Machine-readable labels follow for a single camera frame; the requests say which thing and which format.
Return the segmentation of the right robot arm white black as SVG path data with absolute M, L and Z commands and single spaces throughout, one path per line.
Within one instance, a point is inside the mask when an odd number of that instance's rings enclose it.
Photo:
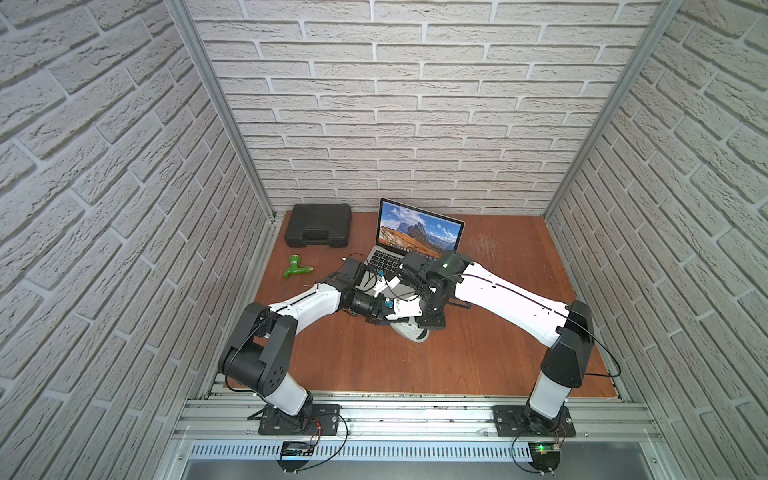
M 586 303 L 539 296 L 454 251 L 437 259 L 411 252 L 401 261 L 397 277 L 416 294 L 419 320 L 439 316 L 456 299 L 494 313 L 544 345 L 547 351 L 522 416 L 528 425 L 553 429 L 570 393 L 589 375 L 596 336 Z

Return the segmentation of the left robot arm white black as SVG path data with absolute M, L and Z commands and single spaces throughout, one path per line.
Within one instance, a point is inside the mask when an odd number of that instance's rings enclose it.
M 346 310 L 371 322 L 395 320 L 396 304 L 361 285 L 367 265 L 348 258 L 306 292 L 271 305 L 251 303 L 225 342 L 218 371 L 289 417 L 303 419 L 311 395 L 289 374 L 296 336 L 314 322 Z

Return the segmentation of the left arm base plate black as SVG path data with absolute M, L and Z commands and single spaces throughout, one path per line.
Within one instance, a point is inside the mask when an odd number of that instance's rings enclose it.
M 291 416 L 274 406 L 266 406 L 261 413 L 258 433 L 262 436 L 335 436 L 340 423 L 341 406 L 313 404 Z

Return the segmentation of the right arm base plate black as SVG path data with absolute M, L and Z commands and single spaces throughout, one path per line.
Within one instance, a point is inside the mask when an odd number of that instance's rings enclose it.
M 575 437 L 576 430 L 570 411 L 561 406 L 558 414 L 546 418 L 526 405 L 496 405 L 492 407 L 493 421 L 499 437 Z

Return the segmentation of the silver laptop with mountain wallpaper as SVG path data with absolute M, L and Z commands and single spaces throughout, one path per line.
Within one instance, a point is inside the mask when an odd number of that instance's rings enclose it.
M 408 253 L 437 259 L 457 251 L 464 229 L 462 220 L 381 198 L 375 245 L 366 261 L 369 279 L 395 273 Z

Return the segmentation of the white wireless mouse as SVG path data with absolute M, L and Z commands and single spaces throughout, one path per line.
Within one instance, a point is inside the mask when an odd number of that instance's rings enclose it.
M 424 343 L 429 337 L 429 331 L 419 326 L 414 318 L 407 322 L 394 322 L 390 326 L 400 336 L 413 343 Z

